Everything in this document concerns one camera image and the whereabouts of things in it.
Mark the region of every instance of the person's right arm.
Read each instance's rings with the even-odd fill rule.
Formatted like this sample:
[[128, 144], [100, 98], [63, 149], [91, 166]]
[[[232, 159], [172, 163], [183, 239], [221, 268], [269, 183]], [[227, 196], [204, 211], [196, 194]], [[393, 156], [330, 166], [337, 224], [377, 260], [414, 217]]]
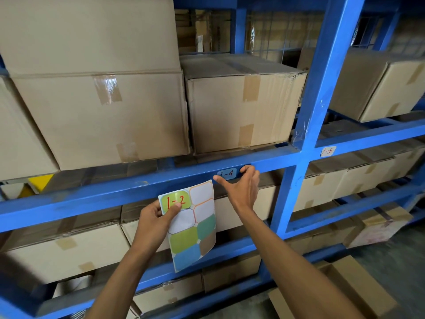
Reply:
[[249, 232], [261, 258], [297, 319], [364, 319], [353, 303], [319, 270], [291, 249], [258, 218], [252, 207], [257, 199], [259, 171], [244, 166], [239, 182], [220, 176], [229, 200]]

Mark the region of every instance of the sticker sheet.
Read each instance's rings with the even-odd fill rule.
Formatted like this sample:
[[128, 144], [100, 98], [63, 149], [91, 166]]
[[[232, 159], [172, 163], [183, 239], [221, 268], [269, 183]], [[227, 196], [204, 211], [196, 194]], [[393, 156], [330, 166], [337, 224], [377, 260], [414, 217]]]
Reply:
[[176, 202], [182, 210], [171, 222], [168, 230], [174, 270], [187, 268], [215, 245], [215, 207], [213, 182], [158, 196], [164, 215]]

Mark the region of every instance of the blue metal shelf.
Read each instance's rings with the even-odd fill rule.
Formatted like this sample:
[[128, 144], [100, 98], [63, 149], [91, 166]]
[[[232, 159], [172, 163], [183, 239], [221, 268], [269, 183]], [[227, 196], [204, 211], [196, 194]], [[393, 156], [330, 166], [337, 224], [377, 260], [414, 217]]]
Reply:
[[[58, 220], [78, 214], [113, 207], [188, 187], [212, 178], [214, 174], [231, 167], [254, 165], [261, 172], [285, 168], [279, 196], [270, 228], [286, 239], [335, 221], [361, 213], [387, 202], [397, 200], [402, 206], [425, 189], [425, 166], [412, 181], [376, 196], [354, 201], [349, 197], [345, 204], [305, 219], [290, 222], [305, 171], [310, 161], [321, 159], [324, 147], [336, 146], [334, 154], [343, 154], [380, 144], [408, 139], [425, 134], [425, 119], [400, 123], [381, 119], [367, 125], [369, 130], [330, 139], [318, 140], [318, 134], [328, 112], [328, 105], [341, 70], [345, 54], [350, 46], [353, 31], [361, 12], [381, 13], [384, 16], [375, 50], [385, 50], [397, 25], [401, 11], [417, 12], [425, 7], [415, 7], [412, 0], [174, 0], [176, 8], [182, 9], [228, 9], [231, 10], [231, 52], [245, 51], [245, 23], [247, 11], [325, 11], [311, 72], [305, 86], [305, 94], [297, 115], [295, 136], [292, 144], [273, 150], [255, 152], [230, 159], [212, 161], [189, 167], [176, 168], [172, 159], [161, 160], [160, 171], [111, 182], [78, 187], [70, 190], [41, 194], [11, 200], [0, 204], [0, 232]], [[415, 220], [425, 217], [425, 212], [415, 208]], [[202, 260], [190, 268], [174, 273], [172, 263], [148, 269], [137, 291], [176, 279], [203, 267], [236, 257], [255, 249], [249, 237], [213, 248]], [[311, 262], [321, 260], [343, 250], [336, 245], [306, 255]], [[232, 287], [181, 303], [177, 308], [155, 315], [156, 318], [183, 318], [205, 307], [214, 305], [244, 291], [271, 281], [261, 264], [258, 275]], [[60, 318], [86, 309], [102, 287], [86, 288], [70, 295], [41, 301], [29, 295], [0, 276], [0, 315], [6, 318]]]

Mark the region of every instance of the gray floor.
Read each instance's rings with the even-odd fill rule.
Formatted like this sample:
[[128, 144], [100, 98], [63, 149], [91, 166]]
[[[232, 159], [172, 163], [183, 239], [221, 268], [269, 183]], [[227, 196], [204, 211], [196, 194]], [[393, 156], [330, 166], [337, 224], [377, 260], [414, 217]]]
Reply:
[[[425, 318], [425, 222], [398, 232], [386, 243], [362, 246], [350, 254], [397, 300], [392, 318]], [[203, 318], [278, 319], [268, 291]]]

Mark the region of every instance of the person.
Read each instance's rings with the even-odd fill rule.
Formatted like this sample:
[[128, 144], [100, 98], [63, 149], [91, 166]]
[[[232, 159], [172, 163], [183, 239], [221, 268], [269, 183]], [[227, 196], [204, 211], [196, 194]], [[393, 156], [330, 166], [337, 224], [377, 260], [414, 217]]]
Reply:
[[[214, 180], [226, 189], [233, 208], [249, 232], [294, 317], [364, 318], [323, 273], [292, 250], [258, 218], [253, 206], [257, 199], [260, 172], [254, 166], [246, 165], [241, 168], [241, 173], [241, 179], [234, 184], [220, 176], [214, 176]], [[161, 216], [157, 200], [141, 210], [133, 244], [86, 318], [125, 318], [150, 258], [165, 239], [171, 221], [181, 208], [182, 205], [177, 203]]]

